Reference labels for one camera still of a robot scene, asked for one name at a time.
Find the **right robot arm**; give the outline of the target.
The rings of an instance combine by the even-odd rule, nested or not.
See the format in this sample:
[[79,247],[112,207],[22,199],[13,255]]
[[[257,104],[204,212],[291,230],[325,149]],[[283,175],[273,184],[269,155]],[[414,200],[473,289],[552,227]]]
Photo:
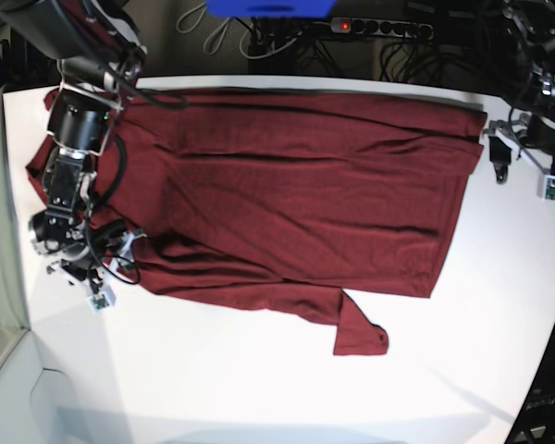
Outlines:
[[143,232],[121,219],[90,227],[126,171],[117,124],[134,98],[167,109],[188,102],[163,102],[155,90],[137,88],[147,48],[120,1],[0,1],[0,19],[54,59],[61,75],[40,174],[46,207],[29,221],[31,245],[48,259],[48,273],[82,287],[92,310],[101,311],[116,302],[112,279],[140,282],[127,275],[139,272],[131,245]]

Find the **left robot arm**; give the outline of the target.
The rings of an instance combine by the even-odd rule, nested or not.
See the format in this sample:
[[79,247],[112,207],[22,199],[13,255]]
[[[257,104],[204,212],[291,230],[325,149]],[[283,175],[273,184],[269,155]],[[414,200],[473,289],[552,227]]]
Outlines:
[[523,160],[536,173],[538,197],[555,203],[555,1],[481,2],[475,47],[510,107],[483,131],[497,183]]

